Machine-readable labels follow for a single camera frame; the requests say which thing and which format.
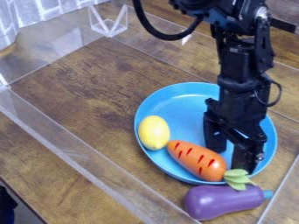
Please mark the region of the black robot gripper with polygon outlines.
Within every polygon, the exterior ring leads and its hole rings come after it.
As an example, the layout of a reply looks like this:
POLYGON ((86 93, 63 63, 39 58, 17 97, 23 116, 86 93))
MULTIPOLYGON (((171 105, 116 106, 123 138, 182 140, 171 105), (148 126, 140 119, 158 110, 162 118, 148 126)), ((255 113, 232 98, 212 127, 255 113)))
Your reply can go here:
POLYGON ((222 153, 234 144, 231 168, 252 174, 264 159, 267 135, 260 122, 267 115, 271 80, 264 74, 244 80, 218 77, 219 99, 207 99, 203 115, 206 147, 222 153))

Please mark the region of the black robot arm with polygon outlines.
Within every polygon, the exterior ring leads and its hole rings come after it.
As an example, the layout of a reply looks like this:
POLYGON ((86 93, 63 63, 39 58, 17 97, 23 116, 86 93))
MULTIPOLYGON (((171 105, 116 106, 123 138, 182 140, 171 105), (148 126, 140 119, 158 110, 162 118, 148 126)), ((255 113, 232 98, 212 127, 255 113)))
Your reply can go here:
POLYGON ((231 167, 254 172, 267 142, 260 122, 274 105, 268 100, 274 82, 266 74, 275 56, 266 0, 170 0, 170 5, 203 18, 216 40, 219 98, 206 100, 206 146, 222 153, 234 143, 231 167))

